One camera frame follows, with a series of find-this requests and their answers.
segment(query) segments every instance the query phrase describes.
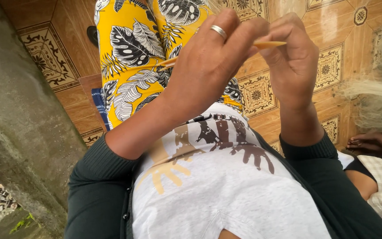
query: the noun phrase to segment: tropical print fabric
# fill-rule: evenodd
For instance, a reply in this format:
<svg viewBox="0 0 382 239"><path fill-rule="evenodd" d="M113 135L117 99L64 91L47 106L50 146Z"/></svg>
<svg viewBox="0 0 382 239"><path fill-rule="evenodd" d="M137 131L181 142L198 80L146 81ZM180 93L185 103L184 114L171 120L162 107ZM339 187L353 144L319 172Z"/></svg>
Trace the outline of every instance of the tropical print fabric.
<svg viewBox="0 0 382 239"><path fill-rule="evenodd" d="M212 14L202 0L154 0L152 6L153 11L137 0L98 0L95 5L102 98L110 129L163 91L172 68L158 72L161 67L155 65L176 57ZM242 115L235 77L218 102Z"/></svg>

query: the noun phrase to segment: wedding band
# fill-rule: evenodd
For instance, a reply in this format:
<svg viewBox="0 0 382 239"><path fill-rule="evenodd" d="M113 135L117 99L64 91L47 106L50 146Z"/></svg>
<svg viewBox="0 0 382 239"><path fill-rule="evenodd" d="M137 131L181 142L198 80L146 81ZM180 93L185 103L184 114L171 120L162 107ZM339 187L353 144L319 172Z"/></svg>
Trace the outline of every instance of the wedding band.
<svg viewBox="0 0 382 239"><path fill-rule="evenodd" d="M223 37L223 41L226 41L226 38L228 38L225 31L222 28L220 28L219 26L212 25L210 27L210 29L215 30L217 33L219 33Z"/></svg>

